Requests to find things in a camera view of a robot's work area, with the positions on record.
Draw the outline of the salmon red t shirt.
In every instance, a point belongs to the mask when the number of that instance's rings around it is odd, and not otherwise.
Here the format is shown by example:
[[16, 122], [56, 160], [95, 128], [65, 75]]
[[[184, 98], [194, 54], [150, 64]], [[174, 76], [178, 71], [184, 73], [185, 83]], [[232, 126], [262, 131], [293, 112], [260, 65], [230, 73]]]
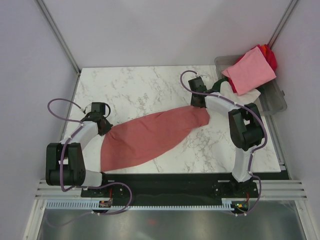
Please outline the salmon red t shirt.
[[105, 135], [100, 170], [114, 171], [151, 161], [181, 143], [194, 129], [209, 124], [205, 108], [183, 106], [116, 125]]

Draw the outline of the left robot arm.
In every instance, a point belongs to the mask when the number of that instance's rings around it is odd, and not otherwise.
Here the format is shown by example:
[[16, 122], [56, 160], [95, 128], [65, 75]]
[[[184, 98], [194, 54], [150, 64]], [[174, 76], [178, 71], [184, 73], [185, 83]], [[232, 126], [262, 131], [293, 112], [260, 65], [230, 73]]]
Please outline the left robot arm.
[[96, 136], [106, 135], [113, 127], [107, 120], [111, 108], [104, 102], [92, 102], [90, 111], [80, 107], [77, 103], [68, 100], [78, 107], [84, 114], [80, 120], [63, 118], [51, 110], [51, 103], [47, 104], [49, 112], [60, 120], [77, 123], [77, 128], [66, 138], [46, 147], [45, 181], [49, 186], [59, 186], [63, 192], [72, 188], [88, 188], [99, 197], [106, 196], [110, 185], [103, 180], [103, 174], [98, 171], [87, 170], [83, 150]]

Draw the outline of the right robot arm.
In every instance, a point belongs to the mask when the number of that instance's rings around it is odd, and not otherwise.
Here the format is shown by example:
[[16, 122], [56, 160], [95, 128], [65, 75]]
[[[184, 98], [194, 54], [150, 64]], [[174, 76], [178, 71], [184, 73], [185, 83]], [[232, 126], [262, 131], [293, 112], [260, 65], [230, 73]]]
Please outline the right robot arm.
[[263, 148], [266, 137], [258, 106], [251, 102], [241, 105], [222, 96], [218, 92], [208, 90], [200, 76], [188, 81], [192, 92], [191, 105], [207, 108], [227, 116], [230, 138], [235, 145], [235, 162], [231, 172], [235, 181], [229, 184], [229, 191], [235, 197], [247, 191], [246, 181], [252, 178], [253, 153]]

